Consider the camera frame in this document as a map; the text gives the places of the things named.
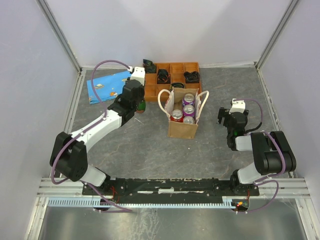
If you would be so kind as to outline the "green glass bottle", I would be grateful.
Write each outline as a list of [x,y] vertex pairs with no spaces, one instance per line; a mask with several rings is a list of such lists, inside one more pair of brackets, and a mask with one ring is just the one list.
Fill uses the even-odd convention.
[[144,113],[146,110],[146,101],[145,99],[142,100],[142,102],[138,105],[136,112],[139,114]]

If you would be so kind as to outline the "red cola can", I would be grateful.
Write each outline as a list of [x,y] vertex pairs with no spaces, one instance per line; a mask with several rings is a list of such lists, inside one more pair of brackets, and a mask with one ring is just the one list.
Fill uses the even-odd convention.
[[173,122],[182,123],[184,119],[183,112],[179,109],[175,109],[172,111],[172,114],[170,116],[170,120]]
[[195,124],[195,119],[192,116],[185,116],[183,118],[183,123],[185,123],[185,124]]

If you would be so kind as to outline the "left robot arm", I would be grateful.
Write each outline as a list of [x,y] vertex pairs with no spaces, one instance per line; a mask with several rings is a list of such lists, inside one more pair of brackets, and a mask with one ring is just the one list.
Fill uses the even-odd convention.
[[136,79],[128,79],[122,94],[116,97],[105,113],[71,134],[59,133],[49,161],[51,181],[56,185],[63,182],[54,179],[54,174],[58,171],[67,179],[91,184],[99,195],[106,195],[111,189],[108,181],[110,176],[89,165],[88,152],[102,138],[133,118],[144,95],[143,84]]

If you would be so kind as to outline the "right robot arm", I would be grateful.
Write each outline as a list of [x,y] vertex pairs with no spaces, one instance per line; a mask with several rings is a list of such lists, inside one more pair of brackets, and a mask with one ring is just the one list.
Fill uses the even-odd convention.
[[228,187],[236,196],[256,188],[254,183],[292,172],[296,157],[282,131],[253,132],[246,130],[249,111],[220,107],[218,123],[227,129],[226,143],[232,151],[252,152],[253,162],[233,171]]

